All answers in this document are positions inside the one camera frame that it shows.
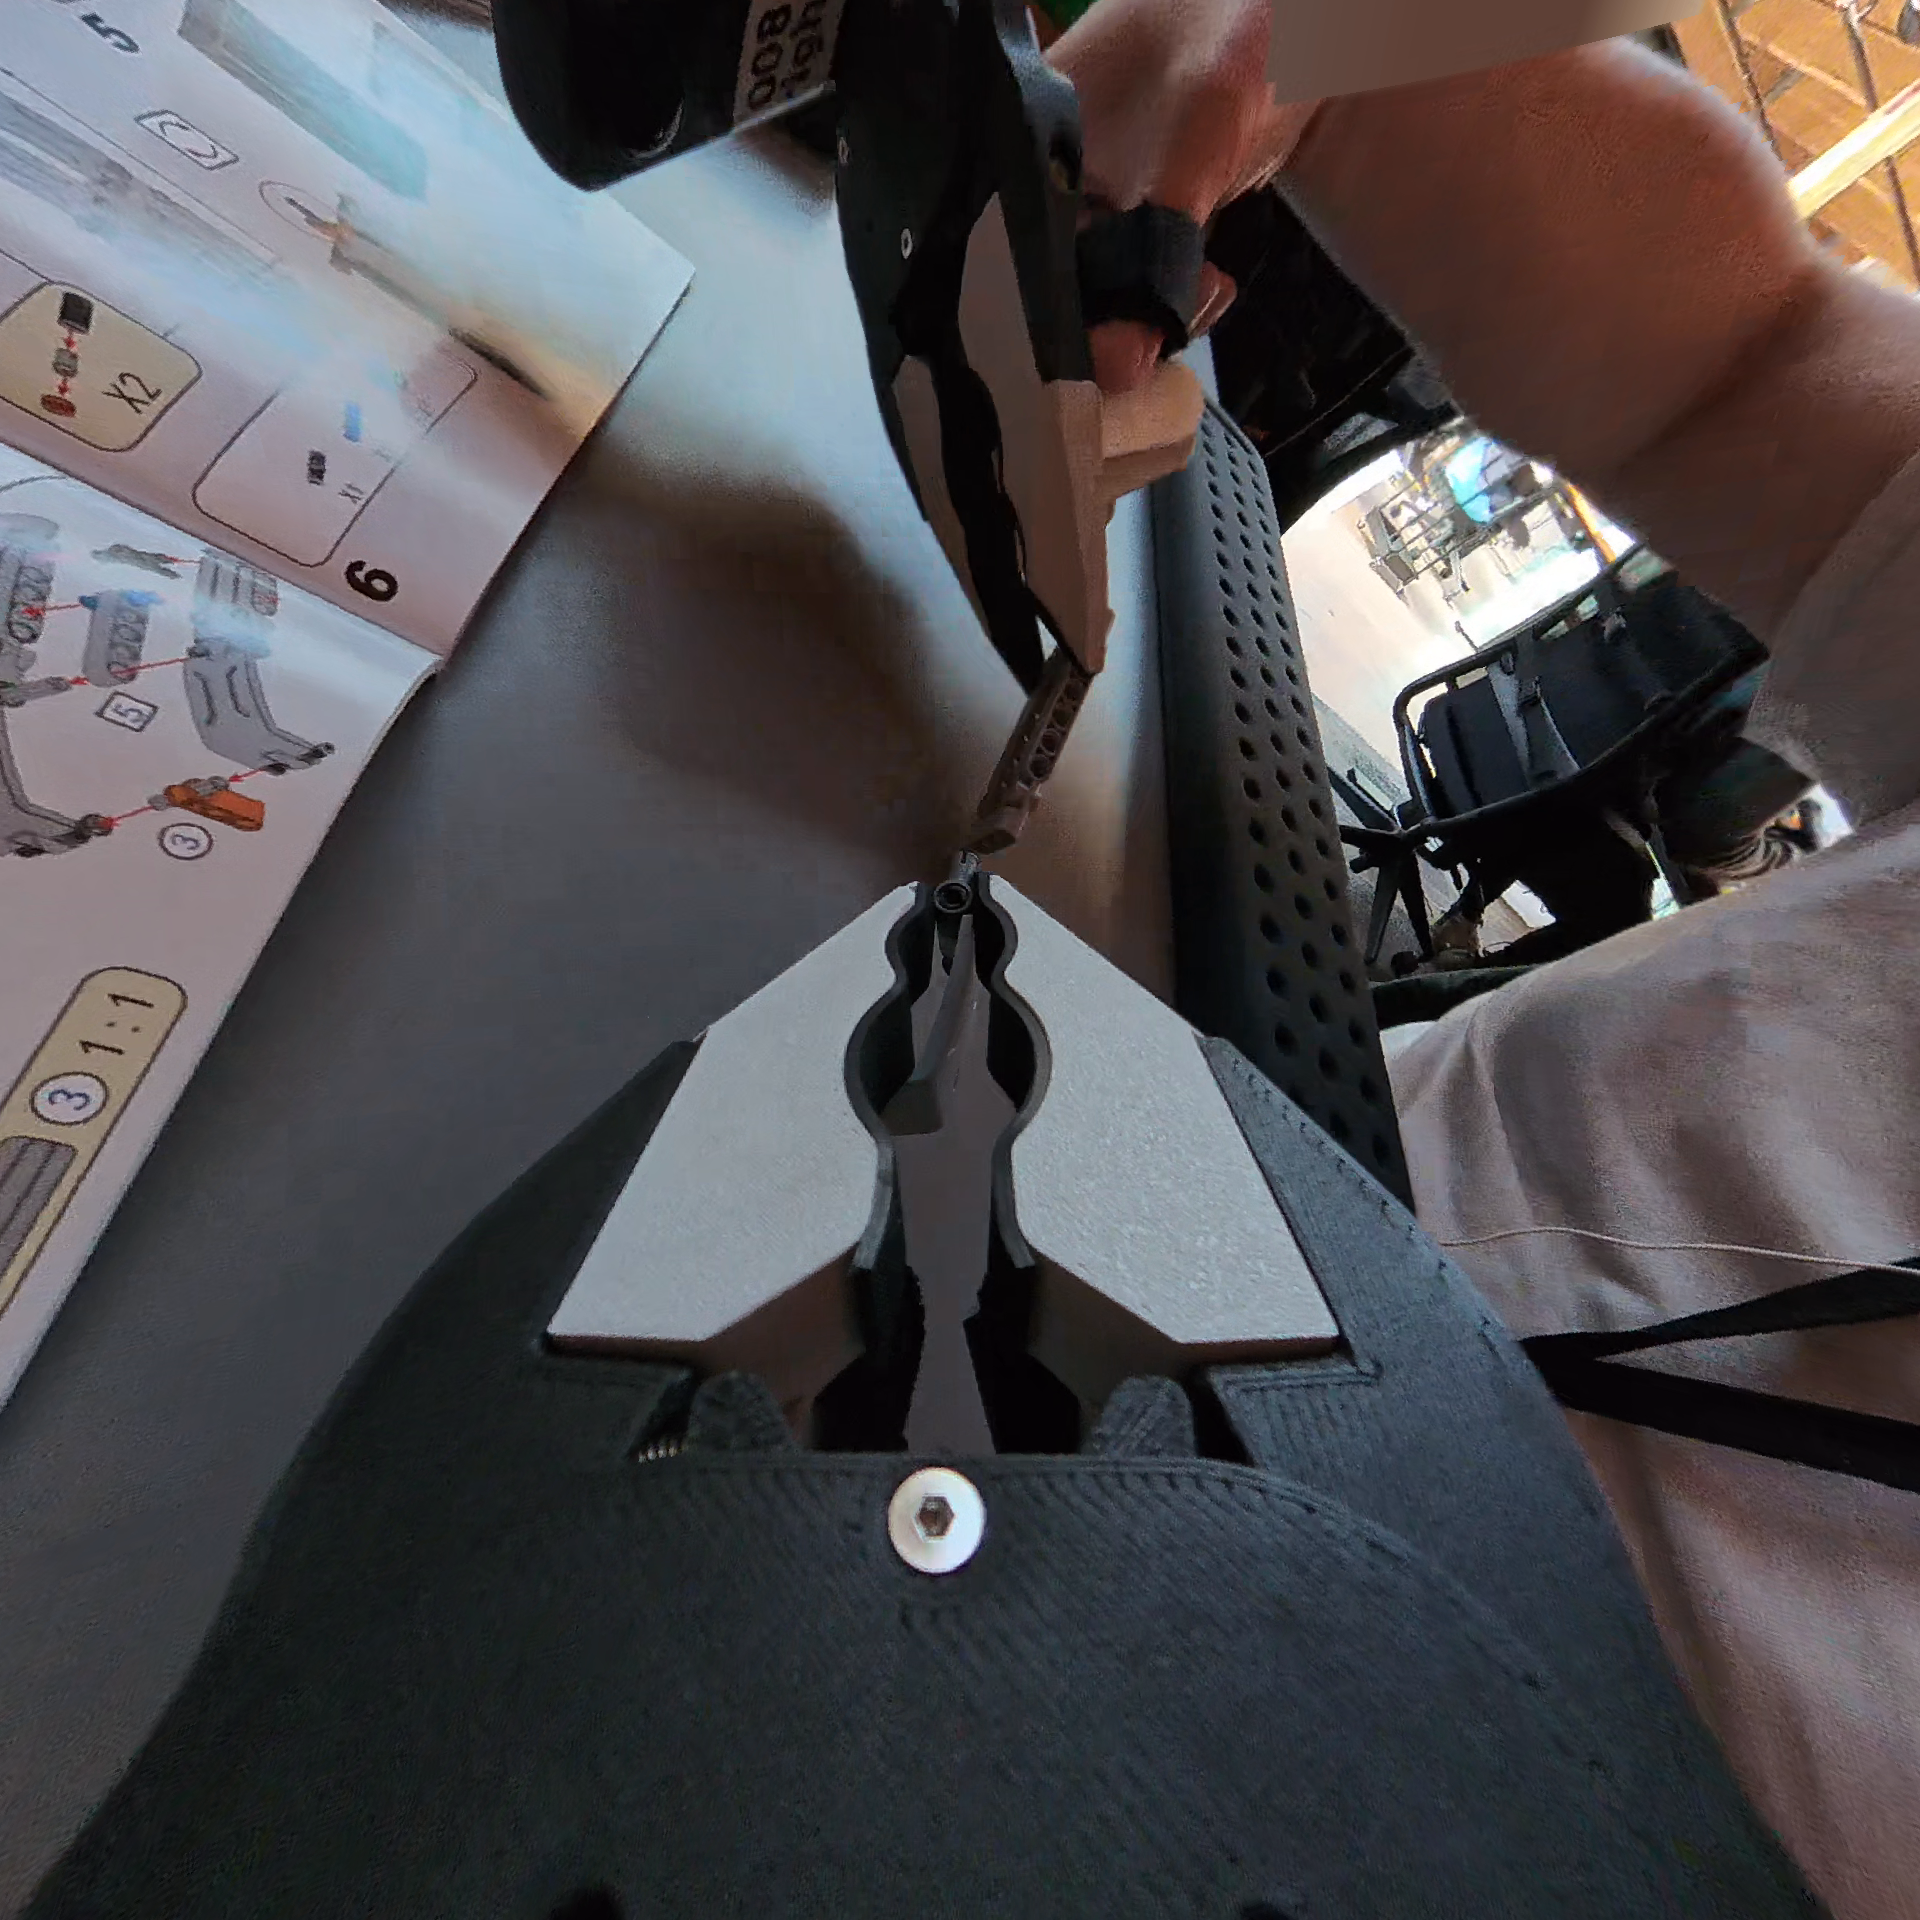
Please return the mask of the black office chair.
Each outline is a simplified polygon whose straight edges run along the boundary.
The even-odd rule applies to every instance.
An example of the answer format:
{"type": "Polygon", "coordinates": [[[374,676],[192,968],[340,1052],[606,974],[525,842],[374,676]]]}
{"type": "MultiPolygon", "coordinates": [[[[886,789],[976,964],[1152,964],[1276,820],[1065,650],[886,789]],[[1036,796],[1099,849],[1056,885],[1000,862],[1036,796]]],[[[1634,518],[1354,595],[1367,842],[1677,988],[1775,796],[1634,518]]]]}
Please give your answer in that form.
{"type": "Polygon", "coordinates": [[[1354,809],[1348,862],[1370,869],[1367,964],[1385,954],[1395,906],[1411,921],[1395,974],[1473,964],[1486,906],[1542,880],[1575,937],[1602,937],[1599,910],[1623,885],[1677,880],[1661,786],[1723,727],[1759,662],[1723,608],[1629,549],[1510,634],[1411,676],[1385,711],[1404,809],[1331,772],[1354,809]]]}

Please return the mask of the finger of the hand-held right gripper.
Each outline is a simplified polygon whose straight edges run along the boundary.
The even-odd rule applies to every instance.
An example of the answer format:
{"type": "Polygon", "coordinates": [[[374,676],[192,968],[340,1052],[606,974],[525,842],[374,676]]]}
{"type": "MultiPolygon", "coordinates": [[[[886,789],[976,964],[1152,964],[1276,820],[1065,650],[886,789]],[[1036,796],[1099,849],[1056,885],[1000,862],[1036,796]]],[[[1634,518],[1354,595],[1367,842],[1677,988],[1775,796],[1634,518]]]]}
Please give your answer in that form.
{"type": "Polygon", "coordinates": [[[1000,419],[1000,482],[1026,535],[1026,589],[1070,643],[1070,662],[1103,669],[1111,589],[1103,589],[1103,405],[1099,380],[1041,380],[1015,248],[1000,200],[987,200],[958,267],[958,344],[966,369],[990,386],[1000,419]]]}
{"type": "Polygon", "coordinates": [[[929,535],[1015,683],[1056,643],[1056,386],[1036,344],[906,356],[906,478],[929,535]]]}

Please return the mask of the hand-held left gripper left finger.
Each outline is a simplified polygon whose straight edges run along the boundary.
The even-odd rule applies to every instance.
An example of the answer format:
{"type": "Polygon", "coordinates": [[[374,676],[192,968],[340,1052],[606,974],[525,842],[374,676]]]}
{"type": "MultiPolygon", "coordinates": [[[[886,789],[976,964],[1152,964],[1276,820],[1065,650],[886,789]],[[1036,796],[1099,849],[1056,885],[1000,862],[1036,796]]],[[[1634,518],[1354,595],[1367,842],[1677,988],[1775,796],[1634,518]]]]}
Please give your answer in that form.
{"type": "Polygon", "coordinates": [[[923,1283],[892,1130],[923,885],[727,1005],[578,1253],[552,1349],[747,1369],[816,1443],[906,1443],[923,1283]]]}

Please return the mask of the person's right hand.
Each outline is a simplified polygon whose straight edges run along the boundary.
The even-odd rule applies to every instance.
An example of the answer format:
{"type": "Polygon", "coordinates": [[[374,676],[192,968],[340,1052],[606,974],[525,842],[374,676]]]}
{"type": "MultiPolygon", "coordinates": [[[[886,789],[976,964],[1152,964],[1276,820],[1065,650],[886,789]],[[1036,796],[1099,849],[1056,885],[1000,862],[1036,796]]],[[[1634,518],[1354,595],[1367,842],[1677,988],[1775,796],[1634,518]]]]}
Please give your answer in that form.
{"type": "Polygon", "coordinates": [[[1099,0],[1046,42],[1084,100],[1084,181],[1111,207],[1213,227],[1264,188],[1314,127],[1323,100],[1283,104],[1264,0],[1099,0]]]}

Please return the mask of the building instruction booklet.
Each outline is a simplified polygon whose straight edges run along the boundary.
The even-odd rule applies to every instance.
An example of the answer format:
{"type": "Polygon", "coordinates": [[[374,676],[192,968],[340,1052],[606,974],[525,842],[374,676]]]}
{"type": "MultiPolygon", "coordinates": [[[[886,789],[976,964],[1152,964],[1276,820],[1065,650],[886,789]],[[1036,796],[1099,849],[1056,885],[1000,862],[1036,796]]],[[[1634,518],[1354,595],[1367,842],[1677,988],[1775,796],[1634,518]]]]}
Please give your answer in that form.
{"type": "Polygon", "coordinates": [[[0,10],[0,1398],[683,284],[378,0],[0,10]]]}

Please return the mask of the grey desk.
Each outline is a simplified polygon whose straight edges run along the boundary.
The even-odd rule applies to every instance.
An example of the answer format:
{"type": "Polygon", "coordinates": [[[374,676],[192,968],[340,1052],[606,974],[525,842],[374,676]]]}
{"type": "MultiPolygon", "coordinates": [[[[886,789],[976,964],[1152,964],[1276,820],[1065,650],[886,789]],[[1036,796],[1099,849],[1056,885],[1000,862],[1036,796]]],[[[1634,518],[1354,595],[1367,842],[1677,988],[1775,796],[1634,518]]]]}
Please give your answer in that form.
{"type": "Polygon", "coordinates": [[[0,1415],[0,1910],[201,1652],[300,1434],[635,1063],[966,820],[1015,683],[872,419],[832,172],[632,181],[674,321],[391,719],[0,1415]]]}

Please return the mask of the person's white shirt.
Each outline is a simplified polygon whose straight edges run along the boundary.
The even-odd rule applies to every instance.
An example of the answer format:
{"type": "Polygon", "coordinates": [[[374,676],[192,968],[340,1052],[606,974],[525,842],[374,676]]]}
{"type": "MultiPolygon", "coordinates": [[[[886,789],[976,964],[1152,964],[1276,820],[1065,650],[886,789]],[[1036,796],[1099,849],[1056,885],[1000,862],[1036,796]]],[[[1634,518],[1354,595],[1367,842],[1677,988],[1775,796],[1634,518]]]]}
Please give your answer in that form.
{"type": "MultiPolygon", "coordinates": [[[[1655,535],[1769,643],[1759,742],[1845,842],[1404,1040],[1425,1238],[1510,1330],[1643,1330],[1920,1253],[1920,463],[1655,535]]],[[[1920,1501],[1575,1419],[1667,1661],[1836,1920],[1920,1910],[1920,1501]]]]}

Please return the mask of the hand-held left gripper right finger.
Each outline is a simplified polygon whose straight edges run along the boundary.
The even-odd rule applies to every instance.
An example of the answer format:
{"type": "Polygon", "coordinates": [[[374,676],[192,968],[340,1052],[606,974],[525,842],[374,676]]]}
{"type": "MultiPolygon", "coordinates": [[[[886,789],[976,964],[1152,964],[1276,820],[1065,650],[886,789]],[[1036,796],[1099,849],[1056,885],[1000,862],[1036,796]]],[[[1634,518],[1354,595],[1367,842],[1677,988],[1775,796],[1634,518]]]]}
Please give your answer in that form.
{"type": "Polygon", "coordinates": [[[1015,885],[966,880],[990,1263],[966,1361],[990,1443],[1084,1443],[1122,1382],[1336,1358],[1336,1318],[1203,1030],[1015,885]]]}

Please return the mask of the black perforated panel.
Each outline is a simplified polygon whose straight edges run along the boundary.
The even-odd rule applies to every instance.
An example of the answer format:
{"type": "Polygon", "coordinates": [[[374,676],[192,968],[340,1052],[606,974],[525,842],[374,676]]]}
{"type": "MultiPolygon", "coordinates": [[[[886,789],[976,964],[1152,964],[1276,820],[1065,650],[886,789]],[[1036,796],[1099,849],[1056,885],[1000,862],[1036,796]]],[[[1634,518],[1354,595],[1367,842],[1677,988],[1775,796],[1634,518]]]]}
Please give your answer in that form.
{"type": "Polygon", "coordinates": [[[1143,507],[1169,999],[1411,1204],[1264,463],[1203,405],[1195,463],[1143,507]]]}

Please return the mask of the person's right forearm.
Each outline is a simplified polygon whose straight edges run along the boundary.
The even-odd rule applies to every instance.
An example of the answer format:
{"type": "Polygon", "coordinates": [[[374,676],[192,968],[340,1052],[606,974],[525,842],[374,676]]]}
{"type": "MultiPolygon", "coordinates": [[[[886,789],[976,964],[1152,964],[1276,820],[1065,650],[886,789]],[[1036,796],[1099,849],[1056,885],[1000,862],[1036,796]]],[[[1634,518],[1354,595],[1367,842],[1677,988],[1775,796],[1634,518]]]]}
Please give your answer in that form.
{"type": "Polygon", "coordinates": [[[1745,112],[1629,42],[1331,100],[1283,190],[1471,419],[1634,535],[1759,478],[1845,522],[1920,452],[1920,308],[1822,258],[1745,112]]]}

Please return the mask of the grey building beam with holes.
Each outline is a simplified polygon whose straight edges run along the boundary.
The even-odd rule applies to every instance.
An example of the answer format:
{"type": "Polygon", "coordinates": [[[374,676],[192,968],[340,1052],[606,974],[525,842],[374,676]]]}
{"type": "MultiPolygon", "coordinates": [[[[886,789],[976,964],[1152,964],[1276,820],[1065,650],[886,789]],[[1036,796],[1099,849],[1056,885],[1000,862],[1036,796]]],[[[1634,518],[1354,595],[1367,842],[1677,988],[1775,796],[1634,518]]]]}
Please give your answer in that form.
{"type": "Polygon", "coordinates": [[[1026,842],[1036,809],[1041,809],[1041,786],[1056,772],[1084,704],[1092,704],[1092,669],[1056,643],[1041,662],[1041,683],[1026,696],[1026,719],[1015,719],[987,796],[976,796],[976,820],[958,842],[966,854],[1000,854],[1000,849],[1026,842]]]}

